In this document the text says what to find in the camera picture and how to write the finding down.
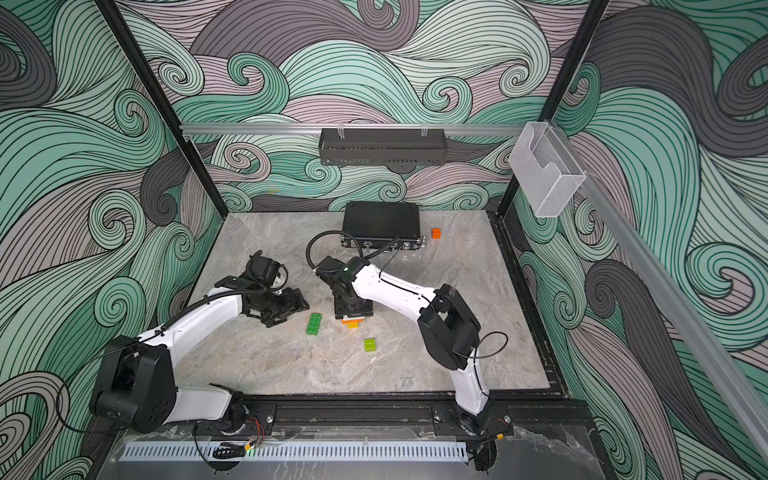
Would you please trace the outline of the dark green long lego brick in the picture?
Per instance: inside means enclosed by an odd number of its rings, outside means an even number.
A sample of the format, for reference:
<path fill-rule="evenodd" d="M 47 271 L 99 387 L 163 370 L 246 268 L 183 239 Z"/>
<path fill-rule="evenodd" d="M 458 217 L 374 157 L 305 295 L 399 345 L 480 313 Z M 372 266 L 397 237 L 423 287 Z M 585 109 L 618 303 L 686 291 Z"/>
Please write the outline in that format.
<path fill-rule="evenodd" d="M 319 330 L 321 327 L 323 316 L 320 313 L 311 313 L 307 327 L 306 327 L 306 334 L 310 336 L 317 336 L 319 334 Z"/>

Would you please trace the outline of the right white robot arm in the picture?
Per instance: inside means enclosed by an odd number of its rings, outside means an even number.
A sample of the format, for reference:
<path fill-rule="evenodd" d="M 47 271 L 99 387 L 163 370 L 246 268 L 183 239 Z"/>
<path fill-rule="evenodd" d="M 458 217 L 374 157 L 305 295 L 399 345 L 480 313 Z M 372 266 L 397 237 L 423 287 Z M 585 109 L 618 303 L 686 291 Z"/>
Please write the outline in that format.
<path fill-rule="evenodd" d="M 411 320 L 429 356 L 449 371 L 457 406 L 473 417 L 484 412 L 489 390 L 478 366 L 481 325 L 455 287 L 416 285 L 362 258 L 318 276 L 349 306 L 370 301 Z"/>

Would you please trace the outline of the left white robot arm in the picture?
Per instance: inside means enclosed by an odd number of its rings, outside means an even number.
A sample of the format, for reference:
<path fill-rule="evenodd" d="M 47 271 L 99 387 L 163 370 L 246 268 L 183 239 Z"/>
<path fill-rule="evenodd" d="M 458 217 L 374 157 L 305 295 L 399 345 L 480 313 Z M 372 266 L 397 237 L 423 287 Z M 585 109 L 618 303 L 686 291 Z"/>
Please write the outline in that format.
<path fill-rule="evenodd" d="M 100 359 L 89 411 L 140 433 L 203 421 L 224 435 L 236 435 L 248 416 L 245 395 L 219 384 L 180 386 L 176 367 L 208 335 L 240 315 L 271 328 L 308 309 L 298 289 L 276 293 L 217 287 L 153 330 L 110 340 Z"/>

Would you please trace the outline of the black case on table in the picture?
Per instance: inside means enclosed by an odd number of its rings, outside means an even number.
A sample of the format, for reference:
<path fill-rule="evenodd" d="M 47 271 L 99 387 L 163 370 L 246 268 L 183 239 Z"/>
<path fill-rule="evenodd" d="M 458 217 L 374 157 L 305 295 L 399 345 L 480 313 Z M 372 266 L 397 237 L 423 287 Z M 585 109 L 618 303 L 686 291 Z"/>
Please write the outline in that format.
<path fill-rule="evenodd" d="M 344 209 L 341 244 L 354 248 L 352 235 L 364 249 L 377 250 L 399 238 L 399 249 L 418 250 L 424 244 L 420 208 L 413 203 L 349 202 Z"/>

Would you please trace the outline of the black wall-mounted tray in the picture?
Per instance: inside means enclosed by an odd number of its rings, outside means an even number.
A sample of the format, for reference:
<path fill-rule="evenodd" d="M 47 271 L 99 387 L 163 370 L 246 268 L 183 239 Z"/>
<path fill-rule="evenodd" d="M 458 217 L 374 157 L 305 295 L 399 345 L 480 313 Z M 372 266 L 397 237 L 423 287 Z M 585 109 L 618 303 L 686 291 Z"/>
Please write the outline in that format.
<path fill-rule="evenodd" d="M 324 129 L 318 149 L 329 166 L 415 167 L 444 164 L 448 145 L 443 130 L 347 130 L 341 136 Z"/>

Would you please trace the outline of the aluminium wall rail back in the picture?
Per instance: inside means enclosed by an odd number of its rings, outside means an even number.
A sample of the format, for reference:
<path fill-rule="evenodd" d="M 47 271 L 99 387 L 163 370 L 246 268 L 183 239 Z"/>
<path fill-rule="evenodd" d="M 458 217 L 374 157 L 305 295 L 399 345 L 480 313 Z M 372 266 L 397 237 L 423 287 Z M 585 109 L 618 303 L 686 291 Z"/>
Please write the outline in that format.
<path fill-rule="evenodd" d="M 194 122 L 182 123 L 181 132 L 194 135 L 320 135 L 324 129 L 336 130 L 343 136 L 347 130 L 414 130 L 420 133 L 443 130 L 447 136 L 505 137 L 519 135 L 524 125 L 476 125 L 476 124 L 377 124 L 377 123 L 243 123 L 243 122 Z"/>

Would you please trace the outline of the aluminium wall rail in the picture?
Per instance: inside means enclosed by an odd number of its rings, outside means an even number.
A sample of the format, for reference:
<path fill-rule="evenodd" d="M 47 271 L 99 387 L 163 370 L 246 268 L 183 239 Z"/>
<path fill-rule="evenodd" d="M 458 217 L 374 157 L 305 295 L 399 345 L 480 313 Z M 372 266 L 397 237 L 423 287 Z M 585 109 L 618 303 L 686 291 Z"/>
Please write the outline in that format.
<path fill-rule="evenodd" d="M 665 270 L 635 226 L 616 208 L 610 192 L 583 160 L 567 135 L 560 143 L 585 177 L 581 189 L 596 208 L 604 225 L 626 252 L 635 271 L 648 287 L 661 313 L 675 329 L 707 374 L 724 403 L 734 414 L 762 459 L 767 458 L 767 405 L 731 355 L 716 339 L 703 317 Z"/>
<path fill-rule="evenodd" d="M 377 124 L 377 123 L 243 123 L 243 122 L 194 122 L 182 123 L 181 132 L 194 135 L 320 135 L 324 129 L 336 130 L 343 136 L 347 130 L 414 130 L 420 133 L 443 130 L 447 136 L 505 137 L 519 135 L 524 125 L 476 125 L 476 124 Z"/>

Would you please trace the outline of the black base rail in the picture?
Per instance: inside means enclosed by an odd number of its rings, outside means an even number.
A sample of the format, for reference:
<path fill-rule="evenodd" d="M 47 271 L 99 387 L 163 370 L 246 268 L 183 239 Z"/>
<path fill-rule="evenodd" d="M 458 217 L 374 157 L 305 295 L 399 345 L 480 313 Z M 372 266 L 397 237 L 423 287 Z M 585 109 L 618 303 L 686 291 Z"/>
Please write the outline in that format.
<path fill-rule="evenodd" d="M 205 419 L 184 414 L 178 419 L 159 420 L 160 407 L 149 409 L 151 424 L 133 429 L 149 433 L 175 424 L 200 423 L 208 435 L 246 435 L 262 432 L 275 435 L 289 427 L 414 427 L 437 436 L 485 439 L 512 435 L 514 428 L 533 427 L 547 431 L 556 425 L 594 428 L 592 416 L 582 401 L 533 394 L 494 392 L 485 409 L 473 417 L 463 412 L 446 393 L 365 395 L 239 395 L 223 416 Z"/>

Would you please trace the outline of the clear plastic wall bin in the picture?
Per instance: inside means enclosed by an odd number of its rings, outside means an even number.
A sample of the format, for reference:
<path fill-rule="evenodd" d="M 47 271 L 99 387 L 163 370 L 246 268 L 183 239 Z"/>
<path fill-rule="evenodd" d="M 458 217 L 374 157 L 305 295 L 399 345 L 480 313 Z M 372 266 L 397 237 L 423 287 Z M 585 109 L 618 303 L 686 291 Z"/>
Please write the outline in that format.
<path fill-rule="evenodd" d="M 558 217 L 586 180 L 567 135 L 550 122 L 524 126 L 509 164 L 537 218 Z"/>

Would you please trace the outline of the aluminium wall rail right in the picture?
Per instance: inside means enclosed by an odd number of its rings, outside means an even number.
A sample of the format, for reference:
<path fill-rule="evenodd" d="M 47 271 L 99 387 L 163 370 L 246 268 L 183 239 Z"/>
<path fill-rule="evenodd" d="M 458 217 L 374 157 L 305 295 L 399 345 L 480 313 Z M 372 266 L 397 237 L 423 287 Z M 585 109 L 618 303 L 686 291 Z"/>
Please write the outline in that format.
<path fill-rule="evenodd" d="M 567 135 L 560 143 L 585 177 L 581 189 L 596 208 L 604 225 L 626 252 L 635 271 L 648 287 L 661 313 L 675 329 L 707 374 L 724 403 L 734 414 L 762 459 L 767 458 L 767 405 L 731 355 L 716 339 L 703 317 L 665 270 L 635 226 L 616 208 L 610 192 L 583 160 Z"/>

